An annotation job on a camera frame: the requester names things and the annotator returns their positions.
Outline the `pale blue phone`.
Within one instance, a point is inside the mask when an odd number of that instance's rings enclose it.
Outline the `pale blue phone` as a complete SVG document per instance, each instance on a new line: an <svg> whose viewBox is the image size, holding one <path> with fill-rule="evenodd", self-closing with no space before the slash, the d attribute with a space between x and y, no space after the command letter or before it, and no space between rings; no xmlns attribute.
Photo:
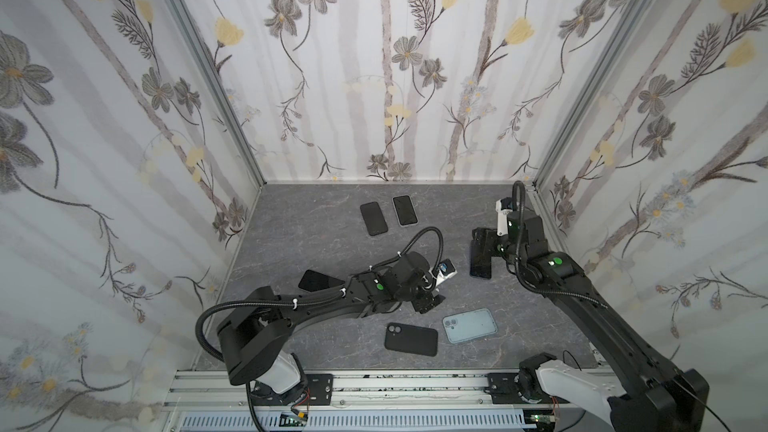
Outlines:
<svg viewBox="0 0 768 432"><path fill-rule="evenodd" d="M451 344L473 341L498 332L498 326L487 308L444 317L442 325Z"/></svg>

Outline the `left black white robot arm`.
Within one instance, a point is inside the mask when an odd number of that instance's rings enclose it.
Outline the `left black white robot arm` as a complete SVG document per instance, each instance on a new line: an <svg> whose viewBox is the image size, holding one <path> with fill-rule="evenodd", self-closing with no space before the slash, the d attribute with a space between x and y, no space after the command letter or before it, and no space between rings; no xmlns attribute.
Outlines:
<svg viewBox="0 0 768 432"><path fill-rule="evenodd" d="M455 276L448 260L431 265L417 252L404 252L351 275L335 288L278 295L269 286L246 299L214 305L201 313L195 337L226 366L231 385L268 405L292 405L308 397L309 379L297 355L283 351L291 336L331 319L390 313L404 303L425 314L444 301L437 286Z"/></svg>

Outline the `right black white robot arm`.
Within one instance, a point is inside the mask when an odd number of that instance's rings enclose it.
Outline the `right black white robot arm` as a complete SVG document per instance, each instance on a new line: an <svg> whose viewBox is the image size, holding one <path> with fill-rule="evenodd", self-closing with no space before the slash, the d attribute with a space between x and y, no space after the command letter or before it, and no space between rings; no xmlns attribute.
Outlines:
<svg viewBox="0 0 768 432"><path fill-rule="evenodd" d="M683 371L646 342L596 291L583 269L564 252L550 249L539 216L505 210L497 228L476 228L470 273L487 278L491 261L505 261L521 286L549 299L589 339L613 371L600 379L540 353L519 364L505 394L536 404L557 397L616 431L698 431L709 385L694 369Z"/></svg>

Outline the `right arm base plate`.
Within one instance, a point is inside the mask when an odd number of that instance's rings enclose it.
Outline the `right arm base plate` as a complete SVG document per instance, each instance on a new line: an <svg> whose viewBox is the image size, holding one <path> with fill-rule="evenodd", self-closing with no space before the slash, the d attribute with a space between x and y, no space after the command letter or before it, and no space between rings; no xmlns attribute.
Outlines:
<svg viewBox="0 0 768 432"><path fill-rule="evenodd" d="M492 402L499 404L521 404L551 406L553 397L540 387L535 376L528 371L489 373L486 392Z"/></svg>

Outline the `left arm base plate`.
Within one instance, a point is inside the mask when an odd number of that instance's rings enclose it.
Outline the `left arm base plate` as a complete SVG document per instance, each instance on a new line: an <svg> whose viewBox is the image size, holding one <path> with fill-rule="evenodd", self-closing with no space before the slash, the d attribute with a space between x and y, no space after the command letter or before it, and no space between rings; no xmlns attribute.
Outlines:
<svg viewBox="0 0 768 432"><path fill-rule="evenodd" d="M333 379L332 374L308 374L283 393L254 381L249 397L256 406L328 406L331 403Z"/></svg>

